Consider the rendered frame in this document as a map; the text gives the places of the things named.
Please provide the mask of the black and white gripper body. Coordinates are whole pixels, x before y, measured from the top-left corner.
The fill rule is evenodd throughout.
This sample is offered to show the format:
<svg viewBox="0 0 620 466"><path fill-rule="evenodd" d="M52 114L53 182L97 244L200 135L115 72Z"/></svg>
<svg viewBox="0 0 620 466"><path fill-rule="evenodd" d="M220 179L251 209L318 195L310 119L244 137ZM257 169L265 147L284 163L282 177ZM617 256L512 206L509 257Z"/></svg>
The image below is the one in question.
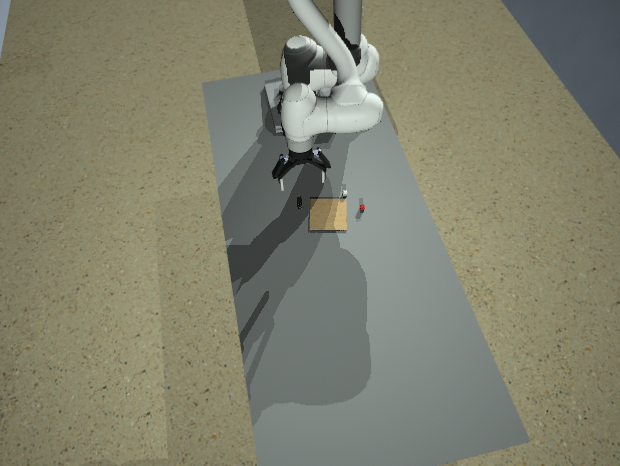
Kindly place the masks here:
<svg viewBox="0 0 620 466"><path fill-rule="evenodd" d="M303 153L296 153L293 152L289 149L289 161L291 161L292 163L294 163L296 160L300 160L300 159L311 159L314 156L313 150L311 152L312 148L307 151L307 152L303 152ZM300 163L297 165L301 165L301 164L306 164L307 162L305 162L304 160L300 160Z"/></svg>

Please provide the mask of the tan square mat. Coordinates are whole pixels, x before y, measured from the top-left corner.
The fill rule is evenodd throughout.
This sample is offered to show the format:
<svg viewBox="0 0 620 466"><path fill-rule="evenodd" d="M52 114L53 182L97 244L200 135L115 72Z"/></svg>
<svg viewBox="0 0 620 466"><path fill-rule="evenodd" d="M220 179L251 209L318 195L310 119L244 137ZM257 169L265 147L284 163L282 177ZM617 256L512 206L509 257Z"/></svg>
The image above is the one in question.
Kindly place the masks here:
<svg viewBox="0 0 620 466"><path fill-rule="evenodd" d="M310 230L347 230L346 199L310 199Z"/></svg>

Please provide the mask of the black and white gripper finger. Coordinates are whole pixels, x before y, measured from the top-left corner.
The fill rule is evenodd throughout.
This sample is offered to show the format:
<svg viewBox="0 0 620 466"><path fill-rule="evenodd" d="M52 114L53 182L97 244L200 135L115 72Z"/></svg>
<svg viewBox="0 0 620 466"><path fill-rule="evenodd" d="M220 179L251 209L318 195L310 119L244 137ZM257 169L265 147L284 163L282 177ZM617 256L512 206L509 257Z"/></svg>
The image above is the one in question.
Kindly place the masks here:
<svg viewBox="0 0 620 466"><path fill-rule="evenodd" d="M326 174L326 169L327 168L331 168L330 162L325 157L325 155L321 152L320 147L317 147L317 150L314 150L313 153L314 153L314 155L319 157L322 162L319 161L318 159L314 158L314 157L312 157L311 159L306 158L306 159L304 159L304 161L309 163L309 164L313 164L314 166L316 166L319 169L321 169L320 177L321 177L322 183L324 183L324 175Z"/></svg>
<svg viewBox="0 0 620 466"><path fill-rule="evenodd" d="M284 177L284 175L291 169L294 168L297 164L300 163L300 160L296 160L294 163L292 163L291 161L289 161L289 155L287 156L283 156L283 154L279 155L279 160L276 164L276 166L274 167L273 171L272 171L272 176L273 179L278 178L278 182L281 186L281 190L283 191L283 180L282 178ZM286 163L286 161L288 160L288 162ZM284 163L286 163L284 165ZM279 174L279 175L278 175ZM281 185L282 184L282 185Z"/></svg>

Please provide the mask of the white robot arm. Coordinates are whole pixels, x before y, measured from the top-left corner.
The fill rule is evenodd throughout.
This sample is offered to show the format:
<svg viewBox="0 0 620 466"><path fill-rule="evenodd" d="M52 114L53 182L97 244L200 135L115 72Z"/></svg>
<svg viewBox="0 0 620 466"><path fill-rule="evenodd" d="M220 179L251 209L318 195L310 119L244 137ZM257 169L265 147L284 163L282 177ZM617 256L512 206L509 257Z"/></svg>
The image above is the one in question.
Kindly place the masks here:
<svg viewBox="0 0 620 466"><path fill-rule="evenodd" d="M315 134L353 133L377 125L383 102L363 84L377 75L379 54L361 34L363 0L333 0L334 29L313 0L287 1L320 45L296 36L282 51L283 87L273 102L281 105L288 148L303 153L313 147ZM324 87L332 87L329 96L322 95Z"/></svg>

